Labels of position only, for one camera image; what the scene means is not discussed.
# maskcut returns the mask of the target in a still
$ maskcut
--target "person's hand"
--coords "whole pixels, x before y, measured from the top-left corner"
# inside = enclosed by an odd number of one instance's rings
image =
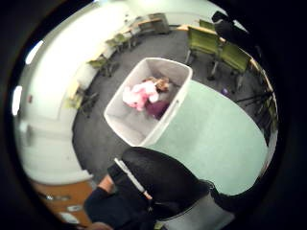
[[[111,177],[107,174],[98,186],[110,194],[113,190],[114,183]]]
[[[102,222],[93,222],[85,230],[113,230],[113,228]]]

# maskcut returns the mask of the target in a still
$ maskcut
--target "green table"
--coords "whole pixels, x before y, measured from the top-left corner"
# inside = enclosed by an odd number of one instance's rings
[[[268,151],[262,132],[241,107],[193,80],[177,115],[148,148],[169,154],[227,195],[252,186]]]

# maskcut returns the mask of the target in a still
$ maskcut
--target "white plastic bin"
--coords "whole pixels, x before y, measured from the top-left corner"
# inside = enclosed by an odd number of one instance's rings
[[[142,59],[131,70],[106,106],[106,122],[130,146],[146,147],[154,144],[177,114],[187,94],[192,74],[193,70],[189,66],[173,60],[159,57]],[[148,116],[145,110],[139,112],[123,102],[123,91],[126,86],[134,86],[150,76],[167,77],[177,86],[173,88],[170,105],[160,120]]]

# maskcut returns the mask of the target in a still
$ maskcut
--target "wooden cabinet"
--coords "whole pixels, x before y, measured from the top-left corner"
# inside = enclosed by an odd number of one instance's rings
[[[158,21],[153,21],[153,28],[157,34],[167,34],[170,32],[169,23],[164,13],[157,12],[149,14],[150,19],[159,18]]]
[[[83,203],[93,191],[92,181],[56,186],[31,182],[43,203],[61,221],[81,226],[91,223]]]

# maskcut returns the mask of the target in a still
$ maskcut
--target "gray carpet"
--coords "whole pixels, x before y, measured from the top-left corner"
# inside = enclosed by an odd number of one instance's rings
[[[95,103],[90,117],[85,118],[78,113],[73,128],[73,145],[77,157],[83,169],[94,174],[94,181],[99,182],[106,174],[106,168],[113,163],[113,158],[119,156],[129,146],[123,142],[108,126],[103,113],[116,92],[117,88],[129,74],[131,69],[142,59],[147,57],[167,58],[184,62],[188,51],[186,32],[172,31],[170,34],[146,34],[139,37],[141,43],[132,51],[124,51],[121,54],[114,54],[112,61],[119,63],[111,78],[97,75],[91,83],[88,94],[98,92],[99,99]],[[215,80],[207,80],[206,76],[212,68],[212,57],[206,54],[199,54],[192,62],[194,70],[193,80],[206,84],[221,92],[223,88],[228,90],[228,97],[236,101],[255,94],[262,93],[264,87],[259,83],[256,76],[247,71],[244,75],[242,88],[232,94],[235,87],[235,79],[230,75],[231,69],[221,63],[216,73]],[[239,104],[247,114],[256,122],[254,117],[258,104],[248,107]]]

